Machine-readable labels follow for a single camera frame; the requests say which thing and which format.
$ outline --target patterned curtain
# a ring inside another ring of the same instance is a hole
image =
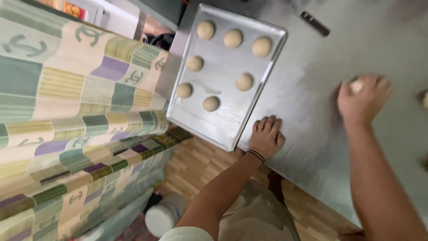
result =
[[[1,0],[0,29],[0,241],[77,238],[189,138],[154,91],[168,52],[30,0]]]

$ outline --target wrist bracelet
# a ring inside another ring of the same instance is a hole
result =
[[[257,151],[255,151],[255,150],[248,150],[247,153],[251,153],[254,156],[256,156],[257,158],[259,158],[260,161],[262,162],[262,164],[265,163],[265,158],[260,153],[258,153]]]

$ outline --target white bucket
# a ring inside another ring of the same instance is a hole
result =
[[[186,209],[186,200],[178,193],[168,194],[146,213],[146,226],[153,236],[161,238],[173,229]]]

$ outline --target dough ball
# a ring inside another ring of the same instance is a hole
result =
[[[214,35],[214,24],[210,21],[198,25],[198,36],[203,40],[209,40]]]
[[[202,69],[202,59],[198,56],[190,57],[186,62],[186,68],[192,72],[198,72]]]
[[[218,108],[218,99],[215,96],[208,97],[202,103],[204,109],[209,112],[213,112]]]
[[[351,88],[353,94],[357,94],[363,88],[363,82],[360,79],[357,79],[352,81],[349,84],[349,87]]]
[[[179,84],[175,92],[180,98],[186,99],[189,98],[192,93],[192,88],[190,87],[190,84]]]
[[[238,47],[242,42],[242,34],[239,32],[239,30],[233,29],[227,31],[227,33],[224,35],[224,44],[228,48],[236,48]]]
[[[238,78],[235,80],[235,86],[240,91],[247,91],[251,89],[251,86],[253,85],[253,79],[249,74],[241,74],[238,76]]]
[[[268,37],[260,37],[253,43],[253,54],[257,57],[263,58],[270,53],[272,43]]]

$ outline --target baking sheet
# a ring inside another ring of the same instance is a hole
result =
[[[203,21],[214,23],[215,32],[210,40],[203,40],[196,33]],[[240,30],[243,36],[236,49],[227,48],[223,42],[230,29]],[[252,46],[262,36],[271,39],[272,50],[268,56],[259,58],[253,55]],[[286,37],[284,29],[201,3],[175,82],[166,114],[168,120],[226,151],[233,151]],[[194,55],[204,61],[198,72],[185,68],[187,58]],[[253,77],[252,88],[245,92],[235,87],[235,79],[242,73]],[[175,94],[182,83],[192,86],[189,98],[181,99]],[[202,106],[210,96],[220,100],[220,106],[214,112],[208,112]]]

